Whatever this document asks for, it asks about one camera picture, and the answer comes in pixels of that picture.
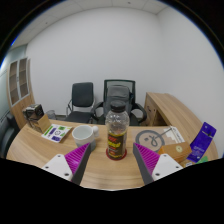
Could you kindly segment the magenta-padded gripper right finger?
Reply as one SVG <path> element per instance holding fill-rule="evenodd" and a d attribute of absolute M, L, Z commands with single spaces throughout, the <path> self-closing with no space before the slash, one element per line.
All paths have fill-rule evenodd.
<path fill-rule="evenodd" d="M 182 166 L 168 154 L 159 155 L 137 143 L 133 144 L 133 154 L 145 185 L 182 169 Z"/>

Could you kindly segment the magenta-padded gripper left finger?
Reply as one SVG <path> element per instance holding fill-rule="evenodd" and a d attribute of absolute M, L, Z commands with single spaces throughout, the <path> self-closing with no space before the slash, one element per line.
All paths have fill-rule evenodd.
<path fill-rule="evenodd" d="M 82 181 L 90 154 L 91 145 L 87 143 L 66 155 L 55 155 L 42 169 L 79 185 Z"/>

